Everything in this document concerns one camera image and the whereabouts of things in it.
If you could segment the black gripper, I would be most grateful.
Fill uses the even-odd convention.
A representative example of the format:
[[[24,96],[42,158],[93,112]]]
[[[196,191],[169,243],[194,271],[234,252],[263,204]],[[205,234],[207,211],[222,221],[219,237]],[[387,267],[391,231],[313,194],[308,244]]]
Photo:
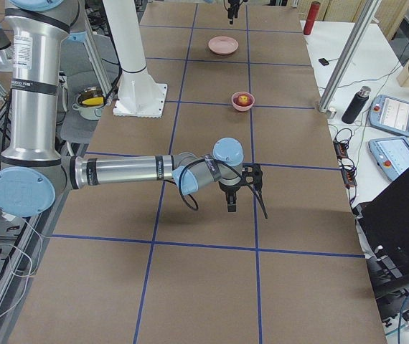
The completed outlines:
[[[236,201],[237,201],[237,192],[240,190],[242,184],[238,181],[234,185],[226,185],[223,182],[219,182],[220,189],[225,193],[227,201],[227,211],[236,212]]]
[[[230,20],[230,24],[234,22],[234,7],[239,7],[240,0],[227,0],[228,8],[227,8],[227,18]]]

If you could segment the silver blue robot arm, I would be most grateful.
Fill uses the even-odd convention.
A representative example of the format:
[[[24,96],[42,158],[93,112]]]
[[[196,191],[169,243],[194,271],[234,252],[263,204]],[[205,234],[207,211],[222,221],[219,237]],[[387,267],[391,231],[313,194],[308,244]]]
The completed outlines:
[[[1,154],[0,209],[18,217],[47,210],[65,191],[104,183],[173,180],[187,195],[213,182],[238,185],[243,148],[218,140],[209,155],[192,153],[120,160],[63,157],[55,149],[57,88],[62,42],[88,33],[81,1],[8,1],[14,30],[11,139]]]

